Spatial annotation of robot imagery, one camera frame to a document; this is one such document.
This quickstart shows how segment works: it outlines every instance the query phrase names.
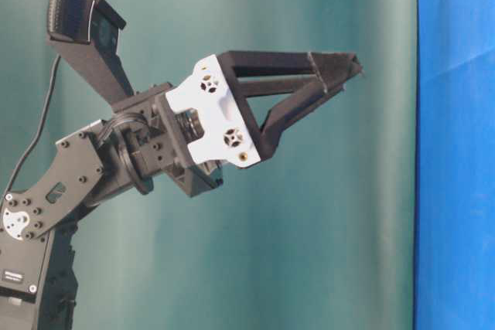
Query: black cable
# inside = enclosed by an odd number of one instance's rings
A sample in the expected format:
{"label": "black cable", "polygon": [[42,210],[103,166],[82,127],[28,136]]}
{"label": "black cable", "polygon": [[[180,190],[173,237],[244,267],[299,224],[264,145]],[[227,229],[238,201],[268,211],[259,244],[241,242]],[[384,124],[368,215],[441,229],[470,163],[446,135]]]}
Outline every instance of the black cable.
{"label": "black cable", "polygon": [[52,73],[50,74],[50,78],[49,78],[48,92],[46,92],[45,103],[43,105],[43,110],[41,111],[41,119],[39,120],[38,130],[36,131],[36,134],[32,139],[31,143],[29,144],[28,148],[24,151],[21,158],[17,161],[17,164],[15,165],[12,175],[10,176],[9,183],[7,183],[7,187],[5,187],[5,191],[3,192],[2,200],[5,200],[7,193],[9,193],[10,189],[14,185],[15,179],[17,178],[17,175],[21,170],[22,164],[24,164],[24,161],[28,158],[31,151],[36,147],[39,138],[41,137],[41,134],[43,132],[46,123],[46,115],[48,114],[48,109],[50,108],[50,101],[52,100],[52,96],[53,96],[53,88],[55,87],[56,71],[58,69],[59,62],[60,62],[60,55],[57,55],[55,57],[55,60],[53,61]]}

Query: blue fabric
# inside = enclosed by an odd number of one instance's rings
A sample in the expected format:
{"label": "blue fabric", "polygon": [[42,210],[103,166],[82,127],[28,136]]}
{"label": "blue fabric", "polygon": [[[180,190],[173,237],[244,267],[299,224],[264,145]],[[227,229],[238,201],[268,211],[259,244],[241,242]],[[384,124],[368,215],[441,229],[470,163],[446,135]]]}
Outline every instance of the blue fabric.
{"label": "blue fabric", "polygon": [[415,328],[495,328],[495,0],[418,0]]}

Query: teal backdrop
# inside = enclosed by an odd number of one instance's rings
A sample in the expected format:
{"label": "teal backdrop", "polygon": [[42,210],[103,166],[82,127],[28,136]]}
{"label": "teal backdrop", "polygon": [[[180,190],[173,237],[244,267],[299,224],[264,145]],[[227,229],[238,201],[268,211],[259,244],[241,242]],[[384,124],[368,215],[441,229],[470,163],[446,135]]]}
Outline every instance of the teal backdrop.
{"label": "teal backdrop", "polygon": [[[108,0],[136,90],[180,83],[229,49],[354,51],[365,74],[188,199],[165,176],[100,206],[74,239],[74,330],[410,329],[416,0]],[[0,0],[0,183],[35,131],[54,53],[48,0]],[[274,103],[254,102],[258,117]],[[17,189],[61,136],[109,107],[64,62],[49,124]]]}

